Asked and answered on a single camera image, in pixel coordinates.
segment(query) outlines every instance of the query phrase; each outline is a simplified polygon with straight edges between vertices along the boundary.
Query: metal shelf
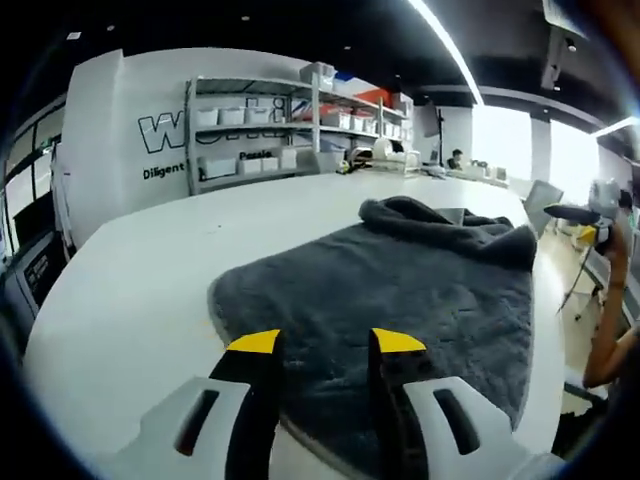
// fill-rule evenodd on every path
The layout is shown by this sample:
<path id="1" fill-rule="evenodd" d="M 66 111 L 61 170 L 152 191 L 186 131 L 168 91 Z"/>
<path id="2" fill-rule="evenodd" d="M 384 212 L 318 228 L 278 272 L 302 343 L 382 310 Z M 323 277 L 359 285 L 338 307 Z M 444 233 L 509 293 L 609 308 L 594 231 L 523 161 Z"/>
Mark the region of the metal shelf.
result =
<path id="1" fill-rule="evenodd" d="M 264 78 L 198 78 L 196 95 L 273 95 L 288 97 L 299 94 L 311 97 L 311 85 L 289 80 Z"/>
<path id="2" fill-rule="evenodd" d="M 198 127 L 196 137 L 202 138 L 211 135 L 219 135 L 222 132 L 238 132 L 244 130 L 312 130 L 311 122 L 297 123 L 268 123 L 268 124 L 243 124 L 243 125 L 213 125 L 211 127 Z M 349 135 L 352 137 L 378 138 L 377 133 L 359 132 L 346 128 L 330 127 L 328 125 L 320 125 L 320 131 L 325 133 L 337 133 L 340 135 Z"/>
<path id="3" fill-rule="evenodd" d="M 339 105 L 341 107 L 355 108 L 358 110 L 366 110 L 370 112 L 377 112 L 380 110 L 379 106 L 375 103 L 367 102 L 357 97 L 351 97 L 349 95 L 343 95 L 337 92 L 327 92 L 320 90 L 320 102 L 331 103 L 333 105 Z M 382 107 L 382 113 L 391 118 L 398 120 L 405 120 L 407 117 L 400 112 L 397 112 L 389 107 Z"/>
<path id="4" fill-rule="evenodd" d="M 311 130 L 312 128 L 313 124 L 311 122 L 212 125 L 210 127 L 198 127 L 196 129 L 196 136 L 202 137 L 215 135 L 220 132 L 238 132 L 242 130 Z"/>
<path id="5" fill-rule="evenodd" d="M 198 78 L 196 95 L 273 95 L 311 100 L 312 85 L 302 82 L 264 78 Z M 377 112 L 379 106 L 357 97 L 337 92 L 319 90 L 320 102 L 346 108 Z M 407 117 L 389 107 L 382 113 L 390 118 L 405 120 Z"/>
<path id="6" fill-rule="evenodd" d="M 210 180 L 201 181 L 199 184 L 201 192 L 211 192 L 222 188 L 237 187 L 249 183 L 257 183 L 266 180 L 275 180 L 280 178 L 289 178 L 296 175 L 313 173 L 304 168 L 292 168 L 283 170 L 273 170 L 268 172 L 251 173 L 248 175 L 228 175 L 226 177 L 212 178 Z"/>
<path id="7" fill-rule="evenodd" d="M 244 185 L 253 182 L 271 180 L 276 178 L 287 178 L 296 175 L 317 173 L 317 165 L 305 165 L 304 168 L 293 170 L 276 170 L 261 172 L 253 175 L 232 175 L 211 180 L 200 181 L 200 170 L 197 167 L 198 149 L 202 144 L 208 142 L 203 139 L 215 137 L 224 132 L 249 132 L 265 130 L 282 130 L 285 145 L 293 145 L 293 134 L 295 132 L 305 132 L 311 135 L 311 150 L 316 154 L 320 152 L 320 138 L 322 134 L 346 135 L 350 138 L 350 143 L 355 146 L 356 138 L 376 139 L 382 135 L 379 133 L 365 133 L 350 129 L 332 127 L 320 124 L 320 112 L 322 104 L 336 105 L 349 108 L 352 113 L 366 111 L 375 116 L 378 120 L 379 131 L 383 131 L 385 119 L 393 120 L 394 123 L 406 117 L 395 110 L 385 107 L 382 99 L 374 104 L 360 98 L 343 95 L 337 92 L 323 91 L 319 88 L 317 76 L 313 76 L 313 83 L 307 84 L 297 81 L 265 79 L 265 78 L 195 78 L 186 83 L 185 90 L 185 163 L 189 179 L 189 191 L 192 195 L 226 188 L 237 185 Z M 284 118 L 286 123 L 268 124 L 242 124 L 242 125 L 214 125 L 202 127 L 196 125 L 197 103 L 203 97 L 208 96 L 236 96 L 246 97 L 252 95 L 264 95 L 284 98 Z M 292 103 L 294 99 L 307 100 L 311 106 L 312 121 L 296 122 L 293 118 Z"/>

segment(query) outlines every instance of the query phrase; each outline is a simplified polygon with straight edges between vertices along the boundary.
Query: white storage bin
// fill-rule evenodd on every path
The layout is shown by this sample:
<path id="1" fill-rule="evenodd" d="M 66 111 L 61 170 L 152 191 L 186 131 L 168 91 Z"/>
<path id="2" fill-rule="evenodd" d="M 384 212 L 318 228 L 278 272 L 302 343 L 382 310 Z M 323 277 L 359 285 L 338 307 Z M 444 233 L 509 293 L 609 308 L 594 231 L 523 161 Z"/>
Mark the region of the white storage bin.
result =
<path id="1" fill-rule="evenodd" d="M 370 133 L 372 135 L 375 135 L 378 133 L 378 121 L 374 120 L 373 118 L 365 118 L 364 119 L 364 125 L 363 125 L 363 132 L 364 133 Z"/>
<path id="2" fill-rule="evenodd" d="M 199 127 L 215 127 L 218 125 L 218 109 L 208 108 L 196 112 L 196 124 Z"/>
<path id="3" fill-rule="evenodd" d="M 260 173 L 262 171 L 262 160 L 259 158 L 240 160 L 240 162 L 238 162 L 238 171 L 240 172 L 240 175 Z"/>
<path id="4" fill-rule="evenodd" d="M 221 108 L 218 116 L 220 125 L 243 125 L 244 107 Z"/>
<path id="5" fill-rule="evenodd" d="M 273 112 L 273 108 L 265 108 L 265 107 L 251 107 L 246 109 L 245 114 L 245 123 L 249 123 L 251 125 L 256 124 L 265 124 L 272 122 L 271 112 Z"/>
<path id="6" fill-rule="evenodd" d="M 344 112 L 325 113 L 322 115 L 322 124 L 328 127 L 349 130 L 351 128 L 351 115 Z"/>
<path id="7" fill-rule="evenodd" d="M 322 62 L 315 62 L 300 69 L 300 80 L 304 83 L 312 83 L 313 74 L 318 75 L 319 87 L 322 90 L 333 90 L 333 79 L 336 69 Z"/>
<path id="8" fill-rule="evenodd" d="M 319 152 L 316 154 L 316 162 L 320 173 L 335 173 L 344 160 L 344 150 L 336 152 Z"/>
<path id="9" fill-rule="evenodd" d="M 298 151 L 295 148 L 283 148 L 280 153 L 280 168 L 282 170 L 294 170 L 298 168 Z"/>
<path id="10" fill-rule="evenodd" d="M 394 93 L 391 96 L 393 109 L 411 118 L 413 116 L 413 99 L 404 93 Z"/>
<path id="11" fill-rule="evenodd" d="M 393 138 L 393 123 L 391 122 L 384 122 L 383 124 L 383 130 L 382 130 L 382 136 L 387 137 L 387 138 Z"/>
<path id="12" fill-rule="evenodd" d="M 205 179 L 224 177 L 225 175 L 235 175 L 236 162 L 237 160 L 235 158 L 198 158 L 198 165 L 204 173 Z"/>
<path id="13" fill-rule="evenodd" d="M 268 157 L 262 159 L 262 171 L 272 172 L 278 170 L 278 157 Z"/>
<path id="14" fill-rule="evenodd" d="M 364 131 L 364 118 L 357 115 L 351 115 L 351 130 L 354 132 Z"/>

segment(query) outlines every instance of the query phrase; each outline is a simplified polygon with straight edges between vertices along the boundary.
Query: fluorescent light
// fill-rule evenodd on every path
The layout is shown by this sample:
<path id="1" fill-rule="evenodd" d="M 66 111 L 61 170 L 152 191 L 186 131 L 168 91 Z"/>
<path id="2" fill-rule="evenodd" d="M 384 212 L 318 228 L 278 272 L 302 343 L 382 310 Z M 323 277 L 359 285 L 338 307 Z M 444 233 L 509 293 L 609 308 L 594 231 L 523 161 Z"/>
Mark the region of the fluorescent light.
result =
<path id="1" fill-rule="evenodd" d="M 628 117 L 624 120 L 620 120 L 619 122 L 614 123 L 613 125 L 603 128 L 602 130 L 598 130 L 597 132 L 592 133 L 591 136 L 596 138 L 602 137 L 603 135 L 608 135 L 611 132 L 620 130 L 621 128 L 629 127 L 631 125 L 638 125 L 638 123 L 640 123 L 640 120 L 638 120 L 636 117 Z"/>
<path id="2" fill-rule="evenodd" d="M 482 100 L 482 96 L 480 95 L 480 90 L 478 89 L 478 85 L 476 84 L 476 81 L 473 79 L 473 75 L 471 75 L 471 70 L 469 70 L 469 67 L 467 67 L 467 64 L 465 63 L 464 58 L 462 58 L 462 54 L 460 53 L 460 50 L 458 50 L 458 47 L 456 47 L 456 44 L 453 43 L 453 39 L 451 38 L 451 35 L 449 35 L 449 32 L 447 32 L 444 29 L 444 27 L 440 23 L 440 20 L 438 20 L 438 17 L 436 17 L 433 14 L 433 12 L 429 10 L 429 7 L 427 7 L 422 0 L 407 0 L 407 1 L 411 4 L 413 8 L 416 9 L 416 11 L 420 15 L 422 15 L 422 18 L 424 18 L 427 21 L 427 23 L 431 26 L 431 28 L 436 33 L 436 35 L 438 35 L 438 38 L 444 44 L 445 48 L 449 50 L 449 53 L 451 54 L 451 57 L 453 57 L 454 62 L 456 62 L 456 64 L 458 65 L 458 68 L 460 69 L 462 76 L 467 81 L 467 85 L 469 85 L 469 89 L 471 90 L 473 97 L 476 99 L 476 103 L 478 105 L 484 105 L 484 101 Z"/>

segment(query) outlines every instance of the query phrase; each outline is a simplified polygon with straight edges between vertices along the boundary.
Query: microfiber towel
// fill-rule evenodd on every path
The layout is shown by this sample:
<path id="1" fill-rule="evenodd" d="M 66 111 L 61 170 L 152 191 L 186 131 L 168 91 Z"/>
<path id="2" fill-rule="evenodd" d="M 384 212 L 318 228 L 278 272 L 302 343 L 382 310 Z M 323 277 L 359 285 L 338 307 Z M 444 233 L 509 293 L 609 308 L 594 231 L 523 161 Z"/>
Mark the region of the microfiber towel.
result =
<path id="1" fill-rule="evenodd" d="M 536 238 L 505 218 L 408 197 L 366 201 L 359 214 L 361 223 L 224 273 L 210 308 L 225 341 L 283 331 L 285 425 L 334 467 L 376 478 L 369 330 L 419 339 L 439 376 L 462 377 L 515 426 L 529 379 Z"/>

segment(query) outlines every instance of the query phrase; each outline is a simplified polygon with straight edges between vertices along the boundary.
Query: table surface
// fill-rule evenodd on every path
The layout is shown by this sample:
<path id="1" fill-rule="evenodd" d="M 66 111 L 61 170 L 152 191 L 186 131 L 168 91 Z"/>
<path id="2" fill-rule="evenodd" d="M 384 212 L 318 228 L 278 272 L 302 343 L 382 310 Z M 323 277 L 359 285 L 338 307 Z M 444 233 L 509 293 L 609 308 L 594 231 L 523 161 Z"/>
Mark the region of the table surface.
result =
<path id="1" fill-rule="evenodd" d="M 408 195 L 434 208 L 526 222 L 519 198 L 478 182 L 359 172 L 247 185 L 175 201 L 102 226 L 53 286 L 24 359 L 45 412 L 81 456 L 115 452 L 141 416 L 223 353 L 207 288 L 226 270 L 359 221 L 368 199 Z M 549 257 L 534 264 L 533 356 L 515 438 L 549 451 L 564 382 L 556 320 L 563 287 Z M 279 429 L 272 478 L 343 478 Z"/>

